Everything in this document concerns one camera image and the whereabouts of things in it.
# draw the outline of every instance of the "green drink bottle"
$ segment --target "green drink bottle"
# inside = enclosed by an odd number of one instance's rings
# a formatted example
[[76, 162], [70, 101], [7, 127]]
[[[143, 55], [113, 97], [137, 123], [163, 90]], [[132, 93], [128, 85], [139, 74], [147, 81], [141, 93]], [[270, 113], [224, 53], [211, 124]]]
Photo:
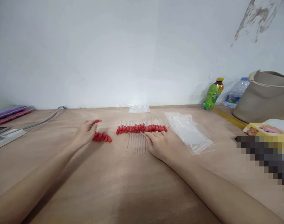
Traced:
[[222, 81], [224, 81], [224, 78], [217, 78], [216, 82], [209, 87], [205, 101], [202, 104], [203, 109], [211, 110], [214, 107], [216, 100], [224, 89]]

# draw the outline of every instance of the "hand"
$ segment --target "hand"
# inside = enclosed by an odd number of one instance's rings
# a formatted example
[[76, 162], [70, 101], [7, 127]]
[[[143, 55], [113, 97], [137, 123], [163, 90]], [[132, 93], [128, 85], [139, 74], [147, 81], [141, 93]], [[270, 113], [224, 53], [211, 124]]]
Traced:
[[96, 128], [97, 123], [95, 123], [95, 120], [86, 120], [78, 128], [71, 144], [77, 148], [81, 148], [84, 145], [88, 144], [92, 141]]
[[166, 162], [166, 160], [170, 158], [174, 153], [168, 142], [168, 138], [166, 136], [167, 133], [165, 131], [157, 131], [145, 132], [145, 134], [149, 137], [146, 138], [146, 140], [151, 154], [156, 158]]

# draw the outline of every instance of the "finger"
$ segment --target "finger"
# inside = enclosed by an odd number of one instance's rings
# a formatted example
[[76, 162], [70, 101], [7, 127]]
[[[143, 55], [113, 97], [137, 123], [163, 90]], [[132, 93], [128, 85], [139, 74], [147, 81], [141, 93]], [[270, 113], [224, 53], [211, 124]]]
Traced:
[[161, 134], [160, 134], [158, 131], [156, 131], [156, 132], [152, 132], [152, 134], [153, 134], [155, 137], [159, 137], [159, 136], [161, 136]]
[[86, 120], [86, 126], [88, 128], [91, 128], [91, 126], [94, 124], [95, 120]]
[[149, 150], [152, 151], [153, 150], [152, 141], [150, 140], [150, 138], [146, 138], [146, 141], [147, 141], [147, 145], [148, 145]]
[[163, 136], [167, 136], [167, 133], [166, 133], [165, 131], [162, 131], [161, 134], [162, 134]]
[[155, 139], [155, 136], [151, 132], [145, 132], [144, 134], [147, 135], [151, 139], [151, 141]]
[[93, 124], [92, 125], [92, 127], [91, 127], [91, 129], [90, 129], [90, 131], [89, 132], [91, 132], [91, 133], [95, 133], [95, 131], [96, 131], [96, 129], [97, 129], [97, 123], [96, 124]]

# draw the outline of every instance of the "plastic bottle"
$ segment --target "plastic bottle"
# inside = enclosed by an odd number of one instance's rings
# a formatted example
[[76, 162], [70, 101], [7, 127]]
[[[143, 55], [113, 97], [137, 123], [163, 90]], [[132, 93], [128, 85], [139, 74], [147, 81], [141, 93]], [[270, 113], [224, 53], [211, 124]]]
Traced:
[[211, 110], [214, 107], [217, 98], [224, 89], [223, 80], [224, 78], [217, 78], [216, 82], [209, 87], [206, 99], [202, 104], [203, 109]]
[[235, 108], [248, 85], [248, 77], [242, 77], [241, 80], [230, 90], [230, 93], [225, 99], [224, 106]]

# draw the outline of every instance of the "yellow tape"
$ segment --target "yellow tape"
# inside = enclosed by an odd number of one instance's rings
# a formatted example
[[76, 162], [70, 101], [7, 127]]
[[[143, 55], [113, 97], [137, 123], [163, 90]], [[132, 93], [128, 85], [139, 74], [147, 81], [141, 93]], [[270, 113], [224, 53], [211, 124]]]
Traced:
[[215, 112], [217, 115], [221, 116], [222, 118], [224, 118], [225, 120], [229, 121], [231, 124], [235, 125], [241, 130], [243, 130], [248, 125], [247, 123], [241, 120], [238, 120], [236, 117], [233, 117], [227, 114], [226, 112], [221, 111], [215, 107], [212, 109], [212, 111]]

